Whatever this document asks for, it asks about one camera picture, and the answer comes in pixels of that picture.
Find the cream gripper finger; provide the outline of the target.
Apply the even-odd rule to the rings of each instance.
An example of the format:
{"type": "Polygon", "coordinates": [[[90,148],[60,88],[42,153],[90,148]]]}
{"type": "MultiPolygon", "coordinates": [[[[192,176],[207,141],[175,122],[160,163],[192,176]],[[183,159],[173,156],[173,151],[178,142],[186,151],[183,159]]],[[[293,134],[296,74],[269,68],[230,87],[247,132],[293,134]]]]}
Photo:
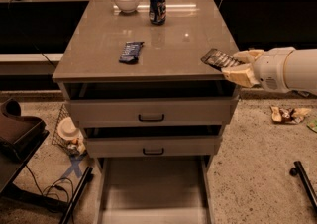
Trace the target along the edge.
{"type": "Polygon", "coordinates": [[[250,64],[242,64],[235,67],[226,67],[221,69],[224,77],[237,85],[252,88],[258,85],[253,68],[250,64]]]}
{"type": "Polygon", "coordinates": [[[242,63],[254,63],[263,53],[262,49],[250,49],[234,53],[233,58],[242,63]]]}

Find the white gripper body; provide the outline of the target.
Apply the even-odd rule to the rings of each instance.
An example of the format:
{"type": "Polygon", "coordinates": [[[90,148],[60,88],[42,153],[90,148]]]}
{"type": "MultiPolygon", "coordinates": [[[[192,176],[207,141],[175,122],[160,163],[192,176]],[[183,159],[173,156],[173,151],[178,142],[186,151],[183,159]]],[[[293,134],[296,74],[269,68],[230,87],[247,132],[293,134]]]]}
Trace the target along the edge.
{"type": "Polygon", "coordinates": [[[274,93],[287,93],[290,89],[284,80],[284,65],[294,47],[274,48],[264,52],[254,63],[256,80],[263,90],[274,93]]]}

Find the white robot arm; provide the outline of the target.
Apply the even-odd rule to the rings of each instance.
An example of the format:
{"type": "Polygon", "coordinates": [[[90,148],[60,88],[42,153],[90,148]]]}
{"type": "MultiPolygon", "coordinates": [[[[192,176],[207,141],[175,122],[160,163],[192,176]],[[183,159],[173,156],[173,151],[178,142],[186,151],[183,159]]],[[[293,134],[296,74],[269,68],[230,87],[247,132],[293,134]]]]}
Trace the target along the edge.
{"type": "Polygon", "coordinates": [[[242,65],[222,68],[224,77],[240,86],[259,85],[274,93],[302,91],[317,94],[317,50],[294,47],[268,51],[237,52],[234,58],[242,65]]]}

